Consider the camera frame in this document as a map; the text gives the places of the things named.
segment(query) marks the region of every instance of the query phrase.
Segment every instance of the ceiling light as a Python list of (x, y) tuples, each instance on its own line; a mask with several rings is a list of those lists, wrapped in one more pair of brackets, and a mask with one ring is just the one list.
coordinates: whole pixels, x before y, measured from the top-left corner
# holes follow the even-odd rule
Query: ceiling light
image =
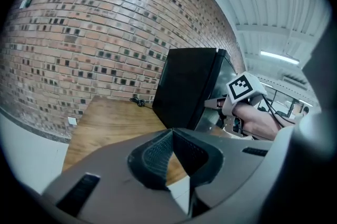
[(262, 83), (262, 84), (264, 84), (265, 86), (268, 86), (268, 87), (270, 87), (270, 88), (273, 88), (271, 85), (269, 85), (269, 84), (266, 84), (266, 83), (263, 83), (263, 82), (260, 82), (260, 83)]
[(295, 65), (299, 64), (299, 62), (300, 62), (298, 60), (291, 59), (291, 58), (288, 58), (288, 57), (285, 57), (285, 56), (282, 56), (282, 55), (267, 53), (267, 52), (263, 52), (263, 51), (261, 51), (261, 55), (266, 55), (266, 56), (270, 56), (270, 57), (277, 58), (277, 59), (280, 59), (280, 60), (284, 60), (284, 61), (287, 61), (289, 63), (295, 64)]
[(309, 104), (309, 103), (307, 103), (307, 102), (305, 102), (305, 101), (303, 101), (303, 100), (299, 100), (299, 101), (301, 101), (302, 103), (304, 103), (304, 104), (306, 104), (306, 105), (309, 105), (309, 106), (313, 107), (313, 105), (311, 105), (311, 104)]

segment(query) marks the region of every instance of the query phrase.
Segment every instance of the red brick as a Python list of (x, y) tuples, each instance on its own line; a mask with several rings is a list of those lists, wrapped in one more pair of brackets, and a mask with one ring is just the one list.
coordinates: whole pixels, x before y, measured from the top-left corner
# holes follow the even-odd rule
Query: red brick
[(142, 85), (141, 85), (141, 87), (142, 88), (147, 88), (147, 89), (154, 89), (154, 84), (143, 82)]
[(77, 82), (78, 84), (82, 84), (82, 85), (87, 85), (87, 86), (91, 85), (91, 80), (85, 79), (85, 78), (78, 78)]
[(132, 43), (130, 45), (130, 49), (134, 50), (134, 51), (137, 51), (137, 52), (140, 52), (140, 53), (144, 53), (145, 52), (145, 47), (141, 46), (141, 45), (138, 45), (136, 43)]
[(61, 52), (61, 58), (71, 59), (73, 57), (72, 52)]
[(110, 3), (100, 3), (99, 8), (106, 9), (108, 11), (112, 11), (113, 4), (110, 4)]
[(156, 77), (156, 72), (149, 71), (149, 70), (145, 70), (145, 71), (144, 71), (144, 75), (145, 75), (145, 76), (152, 77), (152, 78), (155, 78), (155, 77)]
[[(1, 104), (11, 107), (15, 117), (24, 122), (29, 114), (30, 124), (39, 129), (70, 136), (73, 128), (68, 126), (66, 117), (80, 119), (78, 111), (85, 111), (94, 95), (127, 100), (137, 89), (138, 97), (153, 101), (164, 61), (149, 56), (149, 50), (167, 55), (170, 48), (206, 47), (207, 43), (209, 47), (226, 49), (235, 70), (241, 73), (244, 69), (241, 52), (216, 2), (177, 1), (60, 0), (53, 3), (33, 0), (28, 9), (12, 8), (6, 24), (14, 28), (6, 31), (6, 27), (6, 36), (3, 34), (1, 38), (0, 58), (1, 65), (5, 66), (0, 70)], [(16, 50), (11, 49), (11, 44), (17, 44)], [(125, 48), (131, 51), (130, 56), (134, 51), (140, 53), (138, 59), (143, 58), (142, 63), (135, 57), (125, 56)], [(98, 57), (99, 50), (105, 50), (103, 57)], [(22, 64), (22, 59), (29, 60), (29, 65)], [(48, 70), (48, 64), (49, 67), (56, 66), (55, 71)], [(88, 79), (88, 72), (96, 65), (99, 70), (108, 68), (107, 75), (93, 72), (92, 79)], [(159, 68), (156, 72), (153, 71), (155, 67)], [(79, 71), (84, 71), (84, 77), (78, 77)], [(121, 78), (127, 79), (127, 84), (135, 81), (134, 86), (118, 84)], [(58, 86), (49, 84), (49, 80), (57, 82)], [(14, 95), (12, 90), (16, 89), (23, 91)], [(19, 102), (18, 98), (24, 99), (25, 103)], [(86, 99), (86, 104), (81, 104), (81, 99)], [(62, 102), (69, 103), (70, 107), (62, 106)], [(48, 103), (56, 105), (57, 110), (48, 108)], [(49, 112), (40, 111), (39, 106), (49, 109)]]
[(133, 93), (130, 92), (121, 92), (121, 91), (112, 91), (112, 96), (118, 96), (120, 98), (132, 98)]
[(104, 74), (98, 74), (97, 79), (102, 82), (109, 82), (112, 83), (112, 76), (104, 75)]
[(93, 65), (80, 63), (79, 68), (80, 70), (92, 71)]
[(46, 62), (54, 64), (55, 63), (55, 57), (53, 57), (53, 56), (46, 56)]
[(129, 72), (124, 72), (123, 73), (123, 77), (127, 78), (127, 79), (131, 79), (131, 80), (136, 80), (137, 79), (137, 75), (136, 74), (129, 73)]
[(98, 24), (105, 24), (107, 19), (103, 18), (103, 17), (99, 17), (99, 16), (93, 16), (93, 18), (91, 19), (91, 21), (93, 23), (98, 23)]
[(95, 48), (90, 48), (90, 47), (82, 47), (82, 53), (88, 54), (88, 55), (95, 55), (97, 49)]
[(111, 95), (111, 90), (97, 88), (98, 95)]
[(99, 40), (100, 39), (100, 34), (97, 33), (97, 32), (87, 31), (86, 34), (85, 34), (85, 37), (93, 38), (95, 40)]
[(123, 23), (128, 23), (130, 21), (129, 17), (126, 17), (126, 16), (121, 15), (121, 14), (117, 14), (115, 19), (118, 20), (118, 21), (121, 21)]
[(54, 57), (60, 57), (61, 56), (61, 51), (51, 49), (51, 48), (44, 48), (43, 54), (45, 55), (50, 55)]
[(100, 60), (101, 66), (111, 67), (112, 69), (115, 68), (116, 63), (114, 61), (108, 59), (101, 59)]
[(140, 60), (138, 59), (135, 59), (135, 58), (130, 58), (128, 57), (126, 59), (126, 63), (129, 64), (129, 65), (133, 65), (133, 66), (140, 66), (141, 65), (141, 62)]
[(145, 39), (148, 39), (149, 36), (150, 36), (149, 33), (145, 32), (145, 31), (142, 31), (142, 30), (137, 30), (137, 31), (136, 31), (136, 35), (137, 35), (137, 36), (140, 36), (140, 37), (142, 37), (142, 38), (145, 38)]

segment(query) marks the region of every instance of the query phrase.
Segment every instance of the black cable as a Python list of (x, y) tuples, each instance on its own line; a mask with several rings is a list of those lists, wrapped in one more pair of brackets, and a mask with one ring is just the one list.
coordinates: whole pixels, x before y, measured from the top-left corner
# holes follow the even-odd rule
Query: black cable
[(130, 101), (137, 103), (139, 107), (144, 107), (145, 105), (145, 100), (140, 100), (136, 96), (134, 98), (131, 98)]
[(281, 117), (284, 121), (287, 121), (288, 123), (295, 124), (294, 122), (291, 122), (291, 121), (287, 120), (286, 118), (284, 118), (283, 116), (279, 115), (279, 114), (277, 113), (277, 111), (274, 109), (273, 106), (271, 106), (271, 108), (272, 108), (272, 109), (274, 110), (274, 112), (275, 112), (279, 117)]
[(270, 111), (271, 111), (271, 113), (272, 113), (272, 116), (274, 117), (274, 119), (276, 120), (276, 122), (279, 123), (279, 125), (280, 125), (281, 127), (284, 128), (284, 127), (285, 127), (284, 124), (282, 124), (282, 123), (276, 118), (275, 114), (273, 113), (273, 110), (271, 109), (271, 105), (270, 105), (270, 103), (268, 102), (268, 100), (265, 98), (264, 95), (262, 95), (262, 97), (263, 97), (264, 101), (266, 102), (268, 108), (270, 109)]
[(273, 106), (272, 106), (266, 99), (264, 99), (264, 100), (265, 100), (265, 102), (267, 102), (267, 104), (270, 105), (270, 106), (268, 105), (269, 109), (274, 110), (274, 113), (277, 114), (279, 117), (281, 117), (284, 121), (286, 121), (286, 122), (288, 122), (288, 123), (291, 123), (291, 124), (295, 124), (294, 122), (289, 121), (289, 120), (287, 120), (286, 118), (284, 118), (283, 116), (279, 115), (279, 114), (277, 113), (277, 111), (274, 109), (274, 107), (273, 107)]

